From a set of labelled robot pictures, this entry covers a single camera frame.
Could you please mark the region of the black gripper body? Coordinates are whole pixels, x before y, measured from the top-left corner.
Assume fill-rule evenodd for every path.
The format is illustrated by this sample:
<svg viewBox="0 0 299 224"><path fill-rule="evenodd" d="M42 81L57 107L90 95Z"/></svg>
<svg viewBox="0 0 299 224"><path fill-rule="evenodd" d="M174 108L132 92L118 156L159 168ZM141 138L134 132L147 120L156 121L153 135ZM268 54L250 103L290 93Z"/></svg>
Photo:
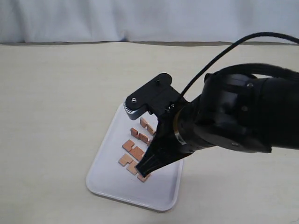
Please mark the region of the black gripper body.
<svg viewBox="0 0 299 224"><path fill-rule="evenodd" d="M173 130L191 151L219 146L245 153L271 153L255 127L257 77L249 73L206 74L202 93L177 112Z"/></svg>

